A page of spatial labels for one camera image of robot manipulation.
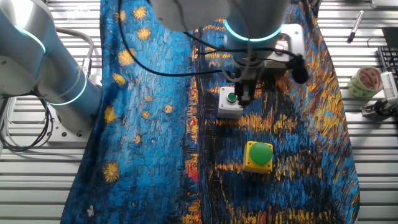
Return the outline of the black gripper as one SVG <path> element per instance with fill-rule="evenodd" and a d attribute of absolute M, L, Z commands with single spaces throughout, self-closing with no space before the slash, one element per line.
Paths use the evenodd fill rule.
<path fill-rule="evenodd" d="M 244 108 L 249 106 L 254 101 L 254 93 L 256 90 L 255 85 L 242 84 L 243 81 L 257 80 L 258 76 L 263 69 L 263 64 L 249 65 L 238 65 L 233 64 L 231 81 L 235 83 L 234 93 L 237 96 L 238 103 Z"/>

